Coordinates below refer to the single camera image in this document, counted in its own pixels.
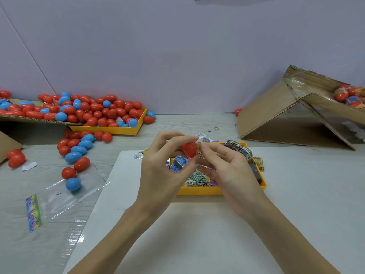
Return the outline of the person's right hand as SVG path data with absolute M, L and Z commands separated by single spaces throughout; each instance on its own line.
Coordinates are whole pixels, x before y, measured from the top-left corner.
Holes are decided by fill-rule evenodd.
M 247 223 L 254 220 L 268 201 L 245 156 L 219 143 L 202 143 L 204 159 L 198 163 L 214 165 L 220 175 L 218 183 L 232 209 Z

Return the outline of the person's left hand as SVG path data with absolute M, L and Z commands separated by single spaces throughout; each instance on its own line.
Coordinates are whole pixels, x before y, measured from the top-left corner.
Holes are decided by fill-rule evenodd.
M 164 202 L 173 200 L 185 181 L 168 181 L 166 162 L 173 156 L 182 156 L 181 146 L 193 143 L 197 136 L 178 131 L 159 132 L 148 147 L 141 163 L 140 185 L 136 201 Z

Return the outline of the red plastic egg half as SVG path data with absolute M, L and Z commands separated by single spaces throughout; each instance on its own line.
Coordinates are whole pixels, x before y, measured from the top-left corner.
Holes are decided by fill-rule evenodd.
M 185 143 L 181 146 L 181 150 L 185 154 L 185 156 L 193 158 L 198 153 L 198 145 L 196 142 Z

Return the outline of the person's left forearm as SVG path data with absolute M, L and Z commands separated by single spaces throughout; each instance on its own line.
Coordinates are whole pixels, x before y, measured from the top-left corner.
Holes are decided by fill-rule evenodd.
M 107 235 L 68 274 L 114 274 L 122 260 L 171 200 L 139 202 L 130 206 Z

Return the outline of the person's right forearm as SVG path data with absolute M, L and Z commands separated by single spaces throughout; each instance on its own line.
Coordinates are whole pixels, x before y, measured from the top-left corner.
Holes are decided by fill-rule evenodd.
M 341 274 L 268 198 L 246 210 L 246 222 L 284 274 Z

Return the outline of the pile of small printed packets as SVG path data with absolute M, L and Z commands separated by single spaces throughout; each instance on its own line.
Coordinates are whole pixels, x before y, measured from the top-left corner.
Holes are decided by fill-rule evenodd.
M 180 172 L 190 161 L 189 158 L 183 156 L 171 157 L 167 160 L 166 166 L 171 171 Z M 184 187 L 218 187 L 218 183 L 196 170 L 185 182 Z

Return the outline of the yellow tray with packets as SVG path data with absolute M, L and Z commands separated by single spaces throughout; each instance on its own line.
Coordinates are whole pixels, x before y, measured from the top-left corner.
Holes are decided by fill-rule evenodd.
M 262 175 L 262 171 L 259 170 L 257 165 L 255 164 L 253 171 L 256 170 L 260 179 L 259 184 L 262 190 L 267 188 L 267 183 Z M 184 187 L 182 186 L 178 196 L 203 196 L 203 195 L 222 195 L 222 191 L 219 187 Z

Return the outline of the yellow tray with eggs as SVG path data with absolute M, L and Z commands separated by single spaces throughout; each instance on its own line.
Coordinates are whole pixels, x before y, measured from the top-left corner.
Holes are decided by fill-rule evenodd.
M 76 125 L 71 125 L 69 124 L 68 126 L 70 127 L 70 129 L 72 131 L 84 131 L 84 130 L 88 130 L 91 132 L 96 132 L 96 131 L 102 131 L 102 132 L 109 132 L 113 135 L 132 135 L 132 136 L 136 136 L 140 130 L 140 128 L 142 127 L 142 125 L 144 124 L 144 120 L 143 118 L 146 116 L 147 114 L 147 108 L 143 107 L 143 114 L 141 115 L 141 118 L 138 121 L 138 125 L 136 127 L 99 127 L 99 126 L 76 126 Z

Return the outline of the open cardboard box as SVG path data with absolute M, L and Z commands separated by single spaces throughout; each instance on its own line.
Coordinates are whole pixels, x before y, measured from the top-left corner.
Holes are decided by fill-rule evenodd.
M 355 150 L 340 124 L 350 120 L 365 125 L 365 111 L 333 98 L 343 84 L 347 83 L 290 65 L 279 83 L 238 114 L 239 137 Z

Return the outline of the white paper sheet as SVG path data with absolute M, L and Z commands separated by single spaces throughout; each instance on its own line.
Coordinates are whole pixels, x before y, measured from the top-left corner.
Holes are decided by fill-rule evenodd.
M 253 147 L 267 197 L 341 273 L 365 274 L 365 146 Z M 65 267 L 68 273 L 136 200 L 141 159 L 121 151 Z M 282 274 L 222 196 L 178 196 L 117 274 Z

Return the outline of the pile of red and blue eggs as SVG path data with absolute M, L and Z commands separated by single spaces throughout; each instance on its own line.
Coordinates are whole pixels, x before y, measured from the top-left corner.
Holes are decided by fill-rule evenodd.
M 11 99 L 11 93 L 0 90 L 0 98 Z M 37 98 L 44 103 L 41 113 L 56 113 L 56 121 L 83 122 L 83 126 L 136 127 L 143 114 L 141 102 L 124 101 L 113 94 L 94 99 L 89 95 L 63 92 L 61 95 L 40 94 Z M 144 124 L 152 124 L 156 115 L 148 110 L 143 120 Z M 72 131 L 69 126 L 64 126 L 65 139 L 58 143 L 57 149 L 67 164 L 72 165 L 61 172 L 63 179 L 69 179 L 89 167 L 90 160 L 85 154 L 93 147 L 93 142 L 99 140 L 109 143 L 113 134 L 102 131 Z

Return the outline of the clear bag with colourful header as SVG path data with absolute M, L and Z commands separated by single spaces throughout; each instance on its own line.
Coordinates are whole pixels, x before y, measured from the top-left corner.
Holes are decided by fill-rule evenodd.
M 75 177 L 62 179 L 25 199 L 28 231 L 66 212 L 75 204 L 102 189 L 107 178 L 91 164 Z

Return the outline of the heap of bagged toy eggs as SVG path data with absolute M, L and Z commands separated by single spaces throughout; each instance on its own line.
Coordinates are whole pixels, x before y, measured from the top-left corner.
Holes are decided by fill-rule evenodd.
M 332 96 L 340 103 L 365 111 L 365 87 L 343 84 L 333 92 Z

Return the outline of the flat cardboard sheet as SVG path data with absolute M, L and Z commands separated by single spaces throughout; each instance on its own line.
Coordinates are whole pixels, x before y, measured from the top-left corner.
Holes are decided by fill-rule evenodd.
M 41 113 L 44 103 L 0 98 L 0 121 L 82 126 L 83 122 L 56 121 L 56 113 Z

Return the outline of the cardboard flap piece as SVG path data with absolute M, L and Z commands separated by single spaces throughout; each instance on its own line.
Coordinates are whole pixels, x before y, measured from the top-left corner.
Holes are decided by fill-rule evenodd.
M 23 145 L 0 131 L 0 165 L 7 160 L 7 153 L 14 149 L 23 149 Z

